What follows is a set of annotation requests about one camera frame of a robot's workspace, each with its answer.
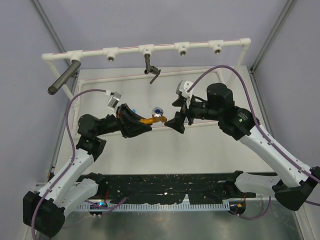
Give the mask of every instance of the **orange object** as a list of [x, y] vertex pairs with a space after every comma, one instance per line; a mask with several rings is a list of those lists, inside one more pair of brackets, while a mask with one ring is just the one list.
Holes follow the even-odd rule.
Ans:
[[159, 117], [151, 117], [151, 118], [141, 118], [140, 122], [143, 124], [151, 125], [157, 122], [163, 122], [165, 123], [167, 121], [167, 118], [165, 116], [159, 116]]

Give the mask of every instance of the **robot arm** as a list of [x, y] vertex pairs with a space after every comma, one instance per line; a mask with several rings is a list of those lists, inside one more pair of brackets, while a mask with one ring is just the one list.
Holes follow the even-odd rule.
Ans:
[[[108, 107], [114, 108], [117, 100], [112, 97]], [[78, 185], [73, 187], [81, 174], [90, 167], [103, 152], [106, 140], [99, 135], [121, 131], [124, 138], [133, 138], [152, 130], [151, 124], [143, 123], [145, 118], [135, 114], [127, 104], [120, 105], [115, 115], [98, 119], [85, 114], [78, 121], [78, 133], [81, 135], [75, 150], [74, 161], [71, 158], [64, 167], [38, 192], [29, 191], [23, 198], [23, 222], [31, 226], [35, 208], [41, 198], [50, 189], [36, 215], [35, 229], [48, 237], [55, 236], [62, 228], [66, 217], [78, 205], [92, 196], [104, 196], [108, 190], [106, 179], [101, 174], [90, 173]], [[57, 179], [57, 184], [50, 188]]]
[[[167, 121], [165, 125], [183, 134], [185, 118], [188, 119], [189, 125], [193, 124], [194, 119], [218, 121], [219, 128], [224, 133], [257, 153], [277, 173], [277, 176], [260, 176], [238, 172], [234, 180], [235, 186], [243, 193], [259, 193], [275, 197], [286, 208], [297, 211], [317, 182], [298, 170], [264, 138], [255, 125], [251, 112], [235, 106], [233, 93], [226, 85], [222, 83], [209, 85], [206, 90], [207, 100], [201, 101], [196, 101], [200, 98], [193, 96], [192, 91], [187, 92], [191, 85], [192, 82], [179, 84], [176, 91], [179, 98], [172, 105], [181, 107], [180, 112], [176, 112], [174, 118]], [[310, 168], [281, 146], [262, 125], [260, 128], [272, 143], [295, 160], [303, 170], [320, 178], [319, 167]]]

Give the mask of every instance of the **silver table surface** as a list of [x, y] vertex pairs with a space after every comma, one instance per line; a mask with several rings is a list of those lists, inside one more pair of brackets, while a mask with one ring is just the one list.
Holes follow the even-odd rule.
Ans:
[[[267, 201], [248, 201], [246, 216], [264, 211]], [[87, 212], [73, 212], [65, 226]], [[269, 213], [245, 220], [225, 211], [113, 212], [62, 229], [54, 240], [302, 240], [293, 211], [272, 201]]]

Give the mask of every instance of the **gray wall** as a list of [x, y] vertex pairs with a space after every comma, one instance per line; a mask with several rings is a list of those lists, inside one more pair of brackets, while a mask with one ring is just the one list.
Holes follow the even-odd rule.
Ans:
[[[251, 38], [244, 59], [252, 65], [285, 0], [40, 0], [67, 50]], [[207, 49], [152, 54], [155, 66], [233, 65], [239, 47], [216, 56]], [[82, 60], [84, 68], [144, 67], [141, 54]]]
[[[320, 165], [319, 9], [318, 0], [297, 1], [256, 72], [275, 138], [310, 166]], [[320, 203], [319, 186], [309, 200]], [[308, 208], [320, 237], [320, 207]]]
[[58, 50], [32, 5], [0, 6], [0, 239], [20, 240], [22, 199], [48, 173], [67, 99], [47, 94], [54, 76], [41, 54]]

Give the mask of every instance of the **pipe fitting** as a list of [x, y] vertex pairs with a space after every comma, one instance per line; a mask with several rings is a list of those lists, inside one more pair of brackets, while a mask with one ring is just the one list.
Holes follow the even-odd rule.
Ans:
[[53, 62], [54, 54], [53, 53], [44, 53], [41, 55], [41, 58], [48, 64], [49, 62]]
[[224, 46], [223, 40], [209, 41], [209, 47], [212, 48], [212, 50], [215, 54], [220, 54], [223, 46]]
[[246, 38], [240, 38], [240, 46], [242, 47], [243, 50], [248, 50], [251, 44], [251, 39], [246, 37]]
[[109, 62], [113, 62], [116, 59], [116, 56], [119, 54], [118, 47], [103, 48], [102, 51], [103, 51], [103, 55], [106, 57], [106, 59]]
[[190, 48], [190, 42], [175, 42], [174, 43], [174, 49], [178, 50], [178, 53], [180, 56], [185, 56], [188, 53], [188, 49]]
[[81, 58], [83, 57], [82, 50], [67, 51], [66, 54], [67, 54], [68, 58], [70, 59], [70, 63], [72, 63], [74, 60], [77, 60], [80, 62]]
[[152, 52], [155, 50], [155, 45], [153, 44], [139, 45], [138, 49], [139, 49], [139, 52], [142, 53], [142, 55], [149, 54], [151, 56]]

